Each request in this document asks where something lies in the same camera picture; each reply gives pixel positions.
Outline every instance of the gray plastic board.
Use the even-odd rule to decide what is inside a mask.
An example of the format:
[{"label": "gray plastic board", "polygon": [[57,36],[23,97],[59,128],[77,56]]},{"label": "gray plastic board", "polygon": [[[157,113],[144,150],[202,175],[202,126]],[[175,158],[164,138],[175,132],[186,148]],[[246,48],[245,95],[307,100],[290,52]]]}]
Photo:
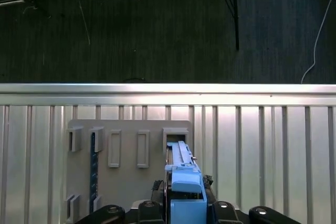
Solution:
[{"label": "gray plastic board", "polygon": [[166,142],[184,140],[194,151],[189,121],[71,120],[67,136],[65,218],[75,222],[89,213],[90,139],[99,151],[97,208],[115,204],[129,210],[151,197],[155,180],[164,179]]}]

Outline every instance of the screw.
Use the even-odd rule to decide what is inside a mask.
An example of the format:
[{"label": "screw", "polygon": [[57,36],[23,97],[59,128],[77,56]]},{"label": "screw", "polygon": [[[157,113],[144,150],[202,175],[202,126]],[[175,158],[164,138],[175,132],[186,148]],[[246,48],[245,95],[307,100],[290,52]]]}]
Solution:
[{"label": "screw", "polygon": [[220,202],[219,206],[223,207],[223,208],[227,208],[228,207],[227,203],[225,203],[225,202]]},{"label": "screw", "polygon": [[146,201],[145,202],[145,207],[153,207],[153,206],[154,206],[153,202],[151,202],[151,201]]},{"label": "screw", "polygon": [[108,213],[109,213],[109,214],[115,214],[116,212],[118,212],[117,207],[111,207],[111,208],[108,210]]},{"label": "screw", "polygon": [[260,214],[260,215],[265,215],[267,212],[266,212],[266,210],[264,210],[264,209],[262,209],[262,208],[257,208],[256,209],[256,212],[258,213],[258,214]]}]

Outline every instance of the light blue 3d printed part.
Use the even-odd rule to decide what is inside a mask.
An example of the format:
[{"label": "light blue 3d printed part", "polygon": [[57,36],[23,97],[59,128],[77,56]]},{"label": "light blue 3d printed part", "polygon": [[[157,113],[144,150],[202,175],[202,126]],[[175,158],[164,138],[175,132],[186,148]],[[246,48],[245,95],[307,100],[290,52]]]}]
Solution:
[{"label": "light blue 3d printed part", "polygon": [[193,160],[193,154],[183,141],[168,142],[172,149],[173,164],[165,170],[172,173],[172,191],[200,194],[200,199],[172,199],[170,202],[171,224],[206,223],[207,199],[203,184],[203,175]]}]

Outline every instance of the corrugated metal panel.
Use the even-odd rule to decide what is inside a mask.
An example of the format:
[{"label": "corrugated metal panel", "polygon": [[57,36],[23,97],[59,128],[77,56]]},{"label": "corrugated metal panel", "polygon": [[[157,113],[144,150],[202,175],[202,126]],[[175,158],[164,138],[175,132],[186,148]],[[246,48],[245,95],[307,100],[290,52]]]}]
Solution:
[{"label": "corrugated metal panel", "polygon": [[[171,103],[163,98],[164,90],[158,93],[155,87],[152,94],[119,94],[108,86],[105,93],[78,94],[74,89],[51,97],[49,91],[5,92],[0,85],[0,223],[61,223],[66,196],[63,139],[73,118],[189,120],[194,125],[194,155],[203,173],[214,177],[219,199],[244,211],[266,205],[302,223],[336,223],[336,87],[324,87],[323,92],[320,86],[309,86],[311,91],[303,92],[296,86],[294,92],[288,86],[286,92],[282,86],[283,93],[277,93],[269,86],[274,93],[267,93],[267,87],[253,93],[245,86],[246,94],[237,88],[228,92],[226,85],[217,93],[197,87],[197,94],[175,94],[179,104],[168,88],[165,97],[170,96]],[[43,101],[43,106],[27,103],[27,96],[28,101]],[[87,106],[88,99],[95,105]]]}]

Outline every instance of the gray carpet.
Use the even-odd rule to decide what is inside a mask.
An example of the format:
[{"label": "gray carpet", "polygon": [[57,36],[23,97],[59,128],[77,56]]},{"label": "gray carpet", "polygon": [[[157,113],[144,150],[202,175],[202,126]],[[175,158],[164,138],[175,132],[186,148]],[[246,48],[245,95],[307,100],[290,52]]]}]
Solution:
[{"label": "gray carpet", "polygon": [[[0,82],[299,83],[329,0],[39,0],[0,8]],[[336,83],[336,0],[306,83]]]}]

